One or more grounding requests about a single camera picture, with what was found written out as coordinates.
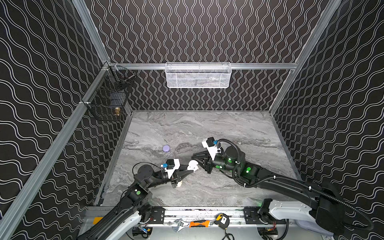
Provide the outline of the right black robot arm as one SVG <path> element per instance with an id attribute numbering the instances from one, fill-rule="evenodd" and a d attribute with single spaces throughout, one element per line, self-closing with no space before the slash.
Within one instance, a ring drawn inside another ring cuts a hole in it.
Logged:
<path id="1" fill-rule="evenodd" d="M 259 209 L 263 222 L 270 220 L 298 220 L 333 235 L 341 235 L 346 228 L 371 231 L 373 221 L 362 211 L 346 203 L 330 183 L 316 185 L 271 172 L 246 160 L 246 154 L 233 142 L 208 138 L 202 142 L 205 151 L 191 159 L 207 172 L 222 171 L 244 188 L 261 188 L 293 199 L 279 202 L 265 199 Z"/>

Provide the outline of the purple earbud charging case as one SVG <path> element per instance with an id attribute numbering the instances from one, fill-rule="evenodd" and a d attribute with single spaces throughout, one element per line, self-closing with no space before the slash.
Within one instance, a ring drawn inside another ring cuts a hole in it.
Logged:
<path id="1" fill-rule="evenodd" d="M 168 153 L 170 150 L 171 150 L 171 147 L 170 147 L 169 145 L 164 145 L 164 146 L 163 146 L 163 151 L 164 151 L 165 153 Z"/>

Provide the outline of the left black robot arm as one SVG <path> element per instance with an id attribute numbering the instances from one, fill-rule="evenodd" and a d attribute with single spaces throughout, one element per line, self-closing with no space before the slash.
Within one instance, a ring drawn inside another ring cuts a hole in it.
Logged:
<path id="1" fill-rule="evenodd" d="M 124 191 L 117 205 L 78 240 L 118 240 L 129 229 L 150 220 L 152 198 L 150 188 L 171 183 L 178 186 L 185 177 L 199 168 L 196 160 L 181 164 L 178 159 L 168 159 L 155 171 L 151 165 L 142 165 L 134 175 L 134 182 Z"/>

